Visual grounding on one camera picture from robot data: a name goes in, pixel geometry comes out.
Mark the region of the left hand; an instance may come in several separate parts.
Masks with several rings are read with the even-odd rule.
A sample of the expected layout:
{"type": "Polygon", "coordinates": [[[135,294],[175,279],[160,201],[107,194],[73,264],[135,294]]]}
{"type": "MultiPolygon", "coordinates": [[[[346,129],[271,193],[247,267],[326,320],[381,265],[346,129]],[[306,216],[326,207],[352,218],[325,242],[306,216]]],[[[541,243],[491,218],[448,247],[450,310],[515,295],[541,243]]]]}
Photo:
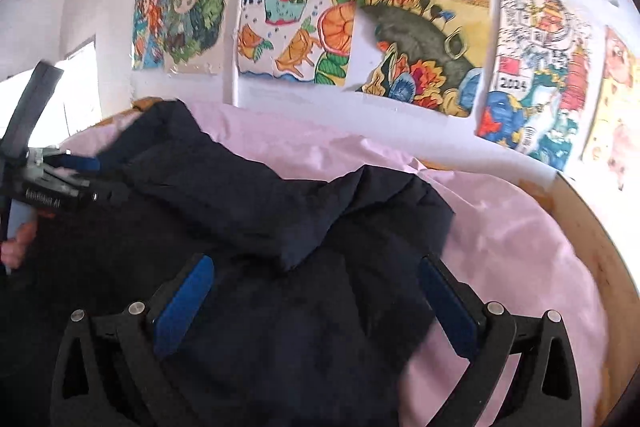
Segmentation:
{"type": "Polygon", "coordinates": [[[29,245],[37,234],[37,220],[28,221],[20,225],[12,239],[1,244],[1,262],[6,269],[18,269],[26,259],[29,245]]]}

